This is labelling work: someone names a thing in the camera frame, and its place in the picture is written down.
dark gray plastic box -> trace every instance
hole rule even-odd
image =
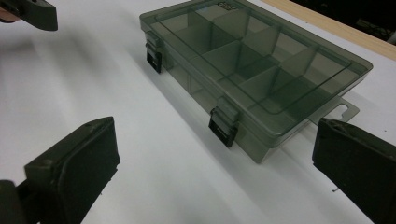
[[[148,61],[165,68],[211,114],[209,127],[255,161],[340,96],[373,66],[245,0],[195,0],[140,16]]]

latch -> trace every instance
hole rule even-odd
[[[238,133],[238,110],[220,98],[210,115],[209,128],[226,147],[231,147]]]
[[[163,55],[159,52],[160,48],[160,38],[158,38],[154,33],[148,31],[146,33],[146,49],[148,63],[157,71],[161,73],[161,66],[163,65]]]

plastic storage box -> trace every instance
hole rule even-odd
[[[248,1],[195,0],[140,16],[148,62],[164,67],[211,114],[209,127],[255,161],[340,96],[373,66]]]

white table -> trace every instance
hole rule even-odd
[[[0,179],[81,124],[113,116],[121,164],[84,219],[100,223],[372,223],[312,165],[308,124],[263,164],[207,128],[209,115],[166,72],[146,62],[138,16],[179,3],[51,1],[59,31],[0,24]],[[350,121],[396,145],[396,62],[253,3],[373,63],[345,98]]]

